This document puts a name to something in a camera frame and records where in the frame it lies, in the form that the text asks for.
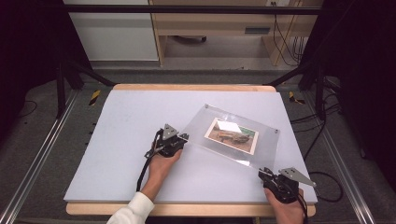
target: white cabinet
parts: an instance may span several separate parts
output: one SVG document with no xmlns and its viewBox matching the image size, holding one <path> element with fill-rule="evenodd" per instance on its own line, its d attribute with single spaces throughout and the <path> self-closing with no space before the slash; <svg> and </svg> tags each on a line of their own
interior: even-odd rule
<svg viewBox="0 0 396 224">
<path fill-rule="evenodd" d="M 64 0 L 65 4 L 147 5 L 147 0 Z M 70 13 L 90 61 L 158 61 L 150 14 Z"/>
</svg>

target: background furniture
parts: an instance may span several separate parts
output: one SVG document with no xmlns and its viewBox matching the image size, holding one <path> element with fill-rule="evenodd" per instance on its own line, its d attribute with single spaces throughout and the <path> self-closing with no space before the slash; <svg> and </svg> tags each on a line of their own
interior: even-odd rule
<svg viewBox="0 0 396 224">
<path fill-rule="evenodd" d="M 322 4 L 321 0 L 150 0 L 149 2 L 154 6 L 270 7 L 271 2 L 276 2 L 279 3 L 278 7 L 320 7 Z M 286 43 L 290 42 L 290 37 L 308 37 L 316 17 L 314 15 L 278 15 L 276 16 L 278 30 L 274 32 L 274 15 L 152 14 L 160 64 L 163 64 L 166 37 L 169 35 L 261 35 L 272 64 L 277 65 L 281 59 L 281 53 L 286 49 Z"/>
<path fill-rule="evenodd" d="M 65 4 L 147 5 L 145 0 L 64 0 Z M 158 61 L 149 13 L 70 13 L 90 61 Z"/>
</svg>

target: wooden table edge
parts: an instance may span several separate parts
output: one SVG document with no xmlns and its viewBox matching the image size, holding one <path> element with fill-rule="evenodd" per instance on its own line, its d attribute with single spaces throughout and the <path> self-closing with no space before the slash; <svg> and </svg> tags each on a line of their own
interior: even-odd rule
<svg viewBox="0 0 396 224">
<path fill-rule="evenodd" d="M 113 215 L 127 203 L 74 203 L 66 206 L 69 215 Z M 308 216 L 316 213 L 313 203 L 307 205 Z M 149 214 L 151 217 L 274 217 L 269 203 L 158 203 Z"/>
<path fill-rule="evenodd" d="M 254 85 L 187 85 L 187 84 L 118 84 L 116 91 L 269 91 L 276 92 L 272 86 Z"/>
</svg>

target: white table surface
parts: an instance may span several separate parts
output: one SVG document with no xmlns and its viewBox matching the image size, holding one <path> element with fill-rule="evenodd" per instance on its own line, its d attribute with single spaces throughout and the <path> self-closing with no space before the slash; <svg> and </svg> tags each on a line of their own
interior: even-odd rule
<svg viewBox="0 0 396 224">
<path fill-rule="evenodd" d="M 165 123 L 182 131 L 204 104 L 279 129 L 274 173 L 294 167 L 307 175 L 277 92 L 113 90 L 64 199 L 129 202 L 155 133 Z M 257 170 L 193 144 L 183 150 L 155 203 L 267 202 Z M 300 184 L 300 188 L 308 203 L 317 202 L 312 187 Z"/>
</svg>

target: human hand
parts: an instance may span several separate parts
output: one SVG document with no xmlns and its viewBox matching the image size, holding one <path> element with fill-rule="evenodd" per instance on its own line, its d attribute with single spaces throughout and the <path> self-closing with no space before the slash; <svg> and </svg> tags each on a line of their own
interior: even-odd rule
<svg viewBox="0 0 396 224">
<path fill-rule="evenodd" d="M 300 224 L 304 222 L 304 211 L 297 201 L 294 203 L 281 203 L 271 190 L 264 189 L 264 193 L 268 202 L 274 208 L 278 224 Z M 299 194 L 302 197 L 304 196 L 302 189 L 299 189 Z"/>
<path fill-rule="evenodd" d="M 154 202 L 173 164 L 180 159 L 182 151 L 182 149 L 178 150 L 173 157 L 169 158 L 165 158 L 159 154 L 151 158 L 148 167 L 148 181 L 140 192 L 144 193 L 152 202 Z"/>
</svg>

